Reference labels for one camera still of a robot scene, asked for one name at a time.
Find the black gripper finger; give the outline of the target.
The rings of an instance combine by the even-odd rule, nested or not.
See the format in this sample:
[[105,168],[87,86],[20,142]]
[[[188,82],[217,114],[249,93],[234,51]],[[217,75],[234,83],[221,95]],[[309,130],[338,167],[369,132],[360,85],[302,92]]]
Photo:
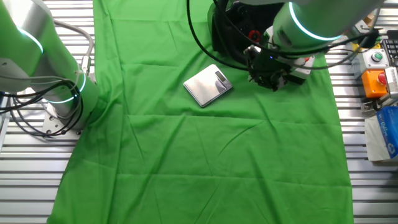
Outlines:
[[286,74],[284,72],[274,73],[271,76],[271,89],[277,91],[287,83]]
[[260,77],[249,76],[249,81],[251,83],[257,83],[259,86],[264,87],[264,88],[270,88],[271,87],[271,85],[267,81],[267,79],[263,79],[262,76],[260,76]]

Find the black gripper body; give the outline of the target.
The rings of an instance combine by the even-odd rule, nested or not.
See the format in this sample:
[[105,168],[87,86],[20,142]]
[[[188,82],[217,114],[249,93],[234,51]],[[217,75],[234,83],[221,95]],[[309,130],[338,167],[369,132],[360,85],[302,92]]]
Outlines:
[[291,66],[275,59],[273,55],[256,46],[245,49],[248,72],[253,77],[270,77],[274,73],[289,73]]

